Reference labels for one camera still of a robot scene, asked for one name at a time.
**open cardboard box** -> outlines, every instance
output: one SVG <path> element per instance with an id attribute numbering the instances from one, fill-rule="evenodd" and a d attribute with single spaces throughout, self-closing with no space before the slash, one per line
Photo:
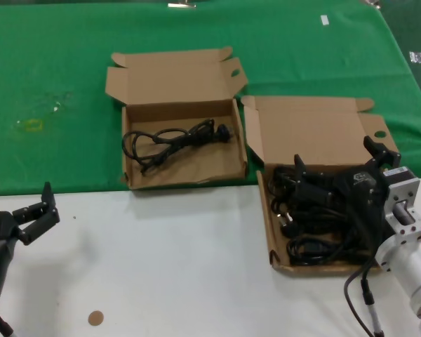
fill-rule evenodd
<path id="1" fill-rule="evenodd" d="M 384 119 L 365 113 L 374 102 L 369 98 L 244 96 L 242 103 L 247 143 L 265 164 L 265 172 L 258 171 L 257 176 L 270 264 L 275 269 L 299 273 L 358 269 L 358 265 L 343 262 L 311 267 L 290 265 L 288 238 L 281 234 L 279 220 L 270 209 L 272 197 L 267 184 L 277 165 L 294 167 L 295 154 L 314 171 L 336 172 L 365 164 L 371 158 L 363 147 L 365 136 L 397 151 Z"/>
<path id="2" fill-rule="evenodd" d="M 204 183 L 244 178 L 246 149 L 234 96 L 248 83 L 232 48 L 165 53 L 113 53 L 119 67 L 107 69 L 106 93 L 126 106 L 122 109 L 122 135 L 139 130 L 156 133 L 165 128 L 189 130 L 204 119 L 215 129 L 226 124 L 228 143 L 186 147 L 144 175 L 140 165 L 123 155 L 123 172 L 131 189 Z M 176 137 L 179 133 L 164 134 Z M 131 148 L 133 138 L 126 147 Z M 138 139 L 139 156 L 155 154 L 166 145 Z"/>

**green tablecloth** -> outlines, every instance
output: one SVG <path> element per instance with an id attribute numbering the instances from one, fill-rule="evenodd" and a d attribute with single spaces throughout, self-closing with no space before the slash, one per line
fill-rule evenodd
<path id="1" fill-rule="evenodd" d="M 45 180 L 56 192 L 126 189 L 120 111 L 104 92 L 111 53 L 228 45 L 245 93 L 374 99 L 421 176 L 421 92 L 380 13 L 360 1 L 4 6 L 0 194 L 39 193 Z M 251 162 L 245 183 L 254 174 Z"/>
<path id="2" fill-rule="evenodd" d="M 421 53 L 421 0 L 381 0 L 381 12 L 421 88 L 421 63 L 410 52 Z"/>

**power cord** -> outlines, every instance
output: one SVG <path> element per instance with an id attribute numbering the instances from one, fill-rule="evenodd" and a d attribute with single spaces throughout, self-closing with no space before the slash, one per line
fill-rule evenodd
<path id="1" fill-rule="evenodd" d="M 141 165 L 140 172 L 143 174 L 147 170 L 162 165 L 169 156 L 178 152 L 186 146 L 202 146 L 208 143 L 228 143 L 231 138 L 231 133 L 226 125 L 220 124 L 217 127 L 217 130 L 214 131 L 215 121 L 213 119 L 207 119 L 190 130 L 184 130 L 183 128 L 166 128 L 160 130 L 155 134 L 146 133 L 143 131 L 129 131 L 125 133 L 121 140 L 121 148 L 124 154 L 132 159 L 136 160 L 139 165 Z M 181 132 L 181 136 L 174 138 L 162 138 L 160 135 L 169 132 Z M 131 152 L 126 148 L 126 141 L 129 137 L 134 135 L 134 138 L 131 142 Z M 166 149 L 160 151 L 157 154 L 151 154 L 148 156 L 139 157 L 136 150 L 136 143 L 140 137 L 148 137 L 153 140 L 154 144 L 167 144 L 169 145 Z"/>
<path id="2" fill-rule="evenodd" d="M 273 195 L 270 208 L 279 218 L 282 234 L 290 239 L 286 247 L 290 264 L 325 265 L 345 260 L 361 265 L 368 260 L 368 256 L 360 252 L 364 249 L 357 231 L 342 211 L 344 205 L 338 202 L 337 208 L 332 209 L 295 196 L 295 169 L 277 166 L 268 189 Z M 339 234 L 341 241 L 315 237 L 330 233 Z"/>

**white table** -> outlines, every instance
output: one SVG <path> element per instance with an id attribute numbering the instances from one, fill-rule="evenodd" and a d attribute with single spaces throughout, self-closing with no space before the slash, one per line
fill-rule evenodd
<path id="1" fill-rule="evenodd" d="M 16 246 L 1 296 L 19 337 L 365 336 L 343 296 L 346 277 L 269 266 L 256 186 L 56 200 L 62 222 Z M 0 210 L 38 201 L 0 197 Z M 416 336 L 419 321 L 392 275 L 370 285 L 386 335 Z M 351 295 L 370 326 L 358 281 Z M 105 315 L 100 326 L 88 323 L 94 310 Z"/>

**black cable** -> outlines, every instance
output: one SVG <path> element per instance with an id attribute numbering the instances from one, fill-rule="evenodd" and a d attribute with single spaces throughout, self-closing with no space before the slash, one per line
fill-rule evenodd
<path id="1" fill-rule="evenodd" d="M 335 260 L 361 265 L 368 260 L 366 254 L 359 252 L 356 245 L 352 245 L 351 235 L 341 243 L 315 237 L 290 239 L 287 243 L 287 254 L 292 265 L 325 265 Z"/>
<path id="2" fill-rule="evenodd" d="M 148 169 L 162 165 L 169 156 L 178 152 L 186 146 L 202 146 L 208 143 L 222 142 L 227 143 L 231 138 L 231 133 L 229 129 L 224 125 L 220 124 L 217 127 L 217 130 L 214 131 L 214 120 L 207 119 L 190 130 L 184 130 L 182 128 L 166 128 L 160 130 L 155 134 L 146 133 L 144 131 L 129 131 L 125 133 L 121 140 L 121 148 L 124 154 L 136 160 L 139 165 L 141 165 L 140 172 L 145 173 Z M 169 132 L 180 132 L 181 136 L 174 138 L 162 138 L 160 135 Z M 126 141 L 129 137 L 134 136 L 131 142 L 131 152 L 126 148 Z M 147 156 L 139 157 L 136 150 L 136 143 L 140 137 L 148 137 L 153 140 L 154 144 L 166 144 L 169 145 L 166 149 L 160 151 L 157 154 L 151 154 Z"/>
<path id="3" fill-rule="evenodd" d="M 323 183 L 318 178 L 312 181 Z M 268 190 L 274 196 L 270 208 L 280 217 L 283 235 L 290 239 L 286 248 L 291 265 L 323 265 L 335 260 L 361 265 L 368 260 L 360 252 L 364 250 L 361 240 L 346 213 L 341 211 L 344 206 L 340 202 L 332 209 L 312 200 L 297 199 L 295 169 L 277 166 Z M 323 234 L 339 234 L 341 240 L 330 242 L 314 237 Z"/>
<path id="4" fill-rule="evenodd" d="M 346 301 L 348 303 L 349 309 L 351 309 L 352 314 L 354 315 L 354 317 L 357 319 L 357 322 L 361 325 L 361 327 L 363 328 L 363 330 L 365 330 L 366 334 L 369 337 L 374 337 L 374 335 L 370 332 L 370 330 L 368 329 L 368 327 L 365 325 L 365 323 L 363 323 L 362 319 L 360 318 L 360 316 L 357 314 L 356 309 L 354 308 L 354 305 L 351 302 L 351 298 L 349 297 L 348 294 L 348 287 L 351 284 L 352 281 L 354 281 L 360 274 L 364 273 L 367 269 L 368 266 L 372 263 L 374 263 L 374 258 L 375 256 L 372 255 L 368 261 L 366 261 L 356 272 L 354 272 L 345 282 L 345 285 L 343 286 L 343 292 L 345 294 L 345 298 Z"/>
<path id="5" fill-rule="evenodd" d="M 363 328 L 363 330 L 365 330 L 365 332 L 368 334 L 368 336 L 370 337 L 375 337 L 376 334 L 371 333 L 371 331 L 366 327 L 365 323 L 363 323 L 362 319 L 360 318 L 360 316 L 357 314 L 356 309 L 354 308 L 352 302 L 351 302 L 351 298 L 349 297 L 348 294 L 348 287 L 351 284 L 351 282 L 353 280 L 355 280 L 360 274 L 362 274 L 362 279 L 361 279 L 361 285 L 362 285 L 362 292 L 363 292 L 363 299 L 365 300 L 365 302 L 367 303 L 368 301 L 372 301 L 374 303 L 374 298 L 373 298 L 373 294 L 369 292 L 369 286 L 368 286 L 368 282 L 367 282 L 367 277 L 368 277 L 368 272 L 371 269 L 371 267 L 374 265 L 375 263 L 375 255 L 377 253 L 377 250 L 382 242 L 382 231 L 378 231 L 377 232 L 377 237 L 375 237 L 372 241 L 374 242 L 374 249 L 371 253 L 371 257 L 368 259 L 368 261 L 366 261 L 361 267 L 360 269 L 358 269 L 356 272 L 354 272 L 345 282 L 345 285 L 343 287 L 343 292 L 345 294 L 345 298 L 346 301 L 348 303 L 349 309 L 351 309 L 352 314 L 354 315 L 354 317 L 357 319 L 357 322 L 361 325 L 361 327 Z"/>

